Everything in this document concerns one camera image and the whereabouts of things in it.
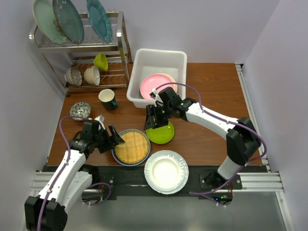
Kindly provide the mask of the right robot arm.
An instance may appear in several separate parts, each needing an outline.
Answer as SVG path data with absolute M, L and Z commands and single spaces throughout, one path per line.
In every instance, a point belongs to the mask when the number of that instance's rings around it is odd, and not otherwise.
M 182 99 L 172 87 L 161 91 L 152 89 L 150 97 L 155 103 L 146 106 L 145 130 L 164 127 L 174 117 L 207 128 L 226 141 L 227 157 L 214 177 L 214 183 L 220 189 L 226 189 L 231 184 L 231 178 L 261 146 L 261 138 L 247 117 L 224 116 L 204 107 L 201 101 Z

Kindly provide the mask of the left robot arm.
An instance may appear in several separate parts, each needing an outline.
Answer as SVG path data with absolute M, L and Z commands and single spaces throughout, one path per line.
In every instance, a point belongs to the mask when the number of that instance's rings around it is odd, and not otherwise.
M 85 162 L 95 149 L 105 153 L 124 144 L 114 126 L 105 128 L 99 119 L 85 120 L 82 130 L 65 143 L 67 150 L 51 179 L 36 196 L 29 196 L 25 201 L 29 231 L 64 230 L 70 208 L 85 189 L 104 185 L 111 194 L 111 186 L 100 182 L 97 169 L 86 166 Z

